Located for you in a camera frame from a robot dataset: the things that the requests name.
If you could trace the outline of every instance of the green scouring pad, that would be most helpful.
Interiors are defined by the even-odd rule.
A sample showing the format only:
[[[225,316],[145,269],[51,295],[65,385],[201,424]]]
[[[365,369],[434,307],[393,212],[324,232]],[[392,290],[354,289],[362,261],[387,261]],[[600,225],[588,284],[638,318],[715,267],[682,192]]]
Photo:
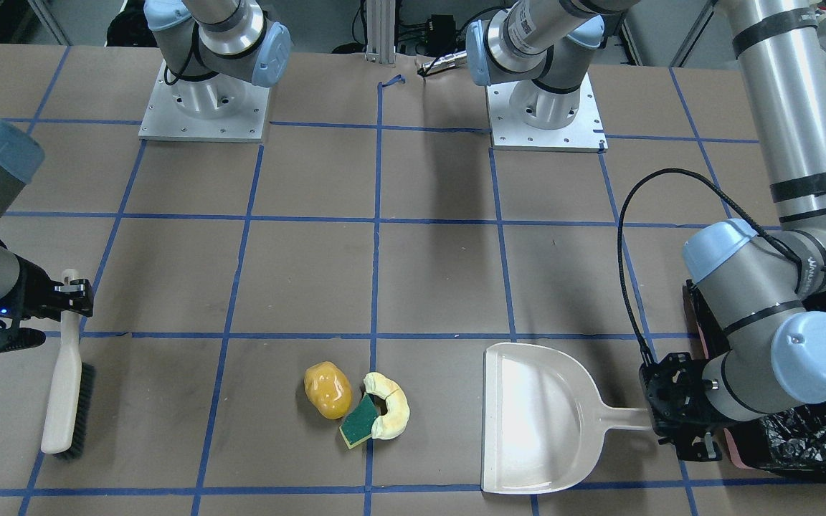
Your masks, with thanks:
[[[368,441],[371,437],[371,425],[380,415],[378,408],[371,401],[371,395],[364,394],[356,408],[340,425],[340,435],[343,436],[346,445],[352,449]]]

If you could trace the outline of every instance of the dustpan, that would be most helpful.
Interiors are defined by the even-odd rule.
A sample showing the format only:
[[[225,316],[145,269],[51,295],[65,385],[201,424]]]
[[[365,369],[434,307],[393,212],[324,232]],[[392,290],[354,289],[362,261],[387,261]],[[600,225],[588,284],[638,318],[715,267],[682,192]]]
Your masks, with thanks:
[[[484,491],[551,493],[594,469],[610,429],[652,431],[646,408],[613,408],[578,360],[543,346],[499,343],[484,362]]]

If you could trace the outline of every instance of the curved yellow object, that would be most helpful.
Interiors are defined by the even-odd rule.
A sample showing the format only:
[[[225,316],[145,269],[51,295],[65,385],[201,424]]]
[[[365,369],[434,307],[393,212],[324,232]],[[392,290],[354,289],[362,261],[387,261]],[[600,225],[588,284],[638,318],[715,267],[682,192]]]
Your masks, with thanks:
[[[386,440],[403,434],[410,419],[410,407],[404,390],[397,382],[377,372],[365,375],[363,383],[365,392],[378,396],[387,405],[387,413],[374,419],[371,425],[371,438]]]
[[[305,370],[305,394],[327,419],[339,419],[353,405],[353,389],[346,375],[332,362],[321,362]]]

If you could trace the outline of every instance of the metal base plate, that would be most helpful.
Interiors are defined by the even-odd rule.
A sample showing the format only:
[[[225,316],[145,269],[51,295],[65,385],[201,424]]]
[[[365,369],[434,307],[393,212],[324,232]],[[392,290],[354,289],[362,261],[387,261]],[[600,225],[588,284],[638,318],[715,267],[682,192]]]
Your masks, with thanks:
[[[138,137],[142,140],[262,142],[270,88],[247,85],[247,98],[235,115],[206,120],[190,117],[177,107],[163,73],[164,62],[158,69],[142,125],[138,128]]]
[[[561,130],[541,130],[521,121],[509,105],[517,82],[505,82],[486,88],[489,125],[493,130],[493,148],[507,151],[567,151],[596,153],[607,149],[604,126],[597,112],[597,102],[588,75],[582,80],[582,102],[573,123]]]

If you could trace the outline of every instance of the dustpan handle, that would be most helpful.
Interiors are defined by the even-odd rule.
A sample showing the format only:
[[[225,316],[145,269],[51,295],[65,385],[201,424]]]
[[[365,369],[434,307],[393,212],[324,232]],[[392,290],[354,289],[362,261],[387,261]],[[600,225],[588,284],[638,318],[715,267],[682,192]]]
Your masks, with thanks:
[[[600,419],[608,429],[652,431],[652,419],[648,408],[605,406]]]

